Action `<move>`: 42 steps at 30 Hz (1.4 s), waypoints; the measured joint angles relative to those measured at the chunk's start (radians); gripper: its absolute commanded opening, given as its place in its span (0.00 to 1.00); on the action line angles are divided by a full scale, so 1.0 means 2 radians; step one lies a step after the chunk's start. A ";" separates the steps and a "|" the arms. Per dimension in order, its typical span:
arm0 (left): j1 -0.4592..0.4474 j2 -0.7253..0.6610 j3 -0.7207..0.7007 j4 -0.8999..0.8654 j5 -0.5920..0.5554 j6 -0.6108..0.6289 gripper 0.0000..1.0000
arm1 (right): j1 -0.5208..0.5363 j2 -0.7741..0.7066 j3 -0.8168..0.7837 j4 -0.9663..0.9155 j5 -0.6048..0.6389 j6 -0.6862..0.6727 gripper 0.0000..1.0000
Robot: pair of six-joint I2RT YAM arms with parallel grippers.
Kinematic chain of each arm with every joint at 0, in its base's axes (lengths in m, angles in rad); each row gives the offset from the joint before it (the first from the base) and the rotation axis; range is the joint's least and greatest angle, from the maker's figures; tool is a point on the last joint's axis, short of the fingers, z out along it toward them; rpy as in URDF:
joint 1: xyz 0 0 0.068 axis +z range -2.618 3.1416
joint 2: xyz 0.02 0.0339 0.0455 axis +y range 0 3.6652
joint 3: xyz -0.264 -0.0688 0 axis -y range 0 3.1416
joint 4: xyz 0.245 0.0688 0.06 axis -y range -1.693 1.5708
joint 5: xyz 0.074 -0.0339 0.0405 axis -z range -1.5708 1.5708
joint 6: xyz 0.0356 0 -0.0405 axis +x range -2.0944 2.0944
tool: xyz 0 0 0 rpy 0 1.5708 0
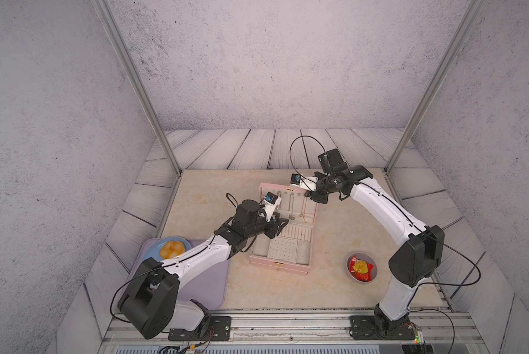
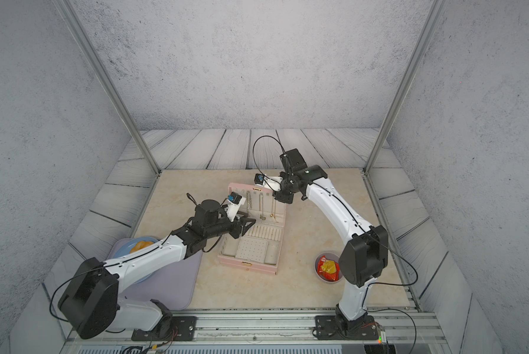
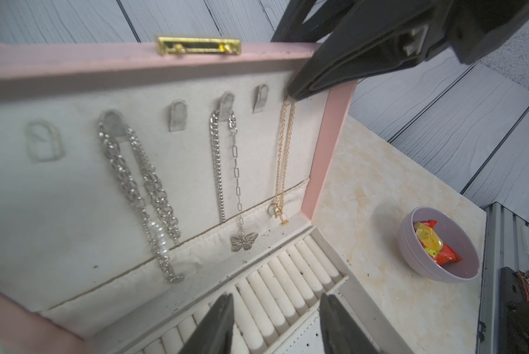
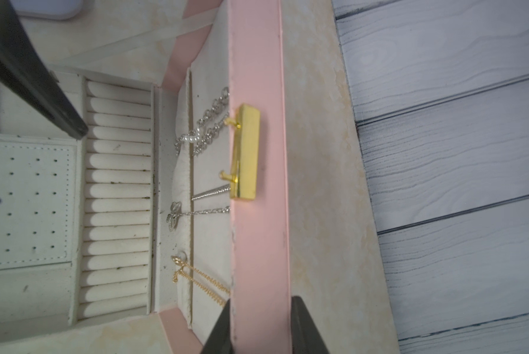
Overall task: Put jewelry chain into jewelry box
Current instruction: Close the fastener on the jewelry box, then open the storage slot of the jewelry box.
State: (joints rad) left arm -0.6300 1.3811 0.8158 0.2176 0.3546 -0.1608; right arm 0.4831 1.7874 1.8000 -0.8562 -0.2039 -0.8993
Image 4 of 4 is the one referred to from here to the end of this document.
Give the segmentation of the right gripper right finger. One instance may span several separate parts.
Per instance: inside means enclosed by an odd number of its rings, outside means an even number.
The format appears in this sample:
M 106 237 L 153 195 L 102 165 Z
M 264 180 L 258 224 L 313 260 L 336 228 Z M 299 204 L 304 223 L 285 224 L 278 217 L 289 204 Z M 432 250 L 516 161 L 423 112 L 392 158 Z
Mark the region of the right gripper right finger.
M 300 296 L 293 296 L 291 300 L 291 336 L 294 354 L 329 354 Z

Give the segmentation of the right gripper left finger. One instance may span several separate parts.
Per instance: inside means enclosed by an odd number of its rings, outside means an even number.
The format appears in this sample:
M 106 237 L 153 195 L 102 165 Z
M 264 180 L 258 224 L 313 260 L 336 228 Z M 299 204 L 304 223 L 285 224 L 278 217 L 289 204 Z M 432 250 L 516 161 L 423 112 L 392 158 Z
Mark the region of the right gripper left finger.
M 226 302 L 220 316 L 218 317 L 201 354 L 233 354 L 231 343 L 231 301 Z

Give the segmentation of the pink jewelry box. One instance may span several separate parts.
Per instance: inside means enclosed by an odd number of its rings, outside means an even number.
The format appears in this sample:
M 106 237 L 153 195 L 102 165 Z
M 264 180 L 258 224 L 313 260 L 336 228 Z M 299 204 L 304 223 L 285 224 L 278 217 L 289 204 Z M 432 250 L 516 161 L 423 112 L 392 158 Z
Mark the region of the pink jewelry box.
M 172 353 L 228 300 L 233 353 L 291 353 L 280 2 L 45 66 L 88 133 L 0 82 L 0 353 Z

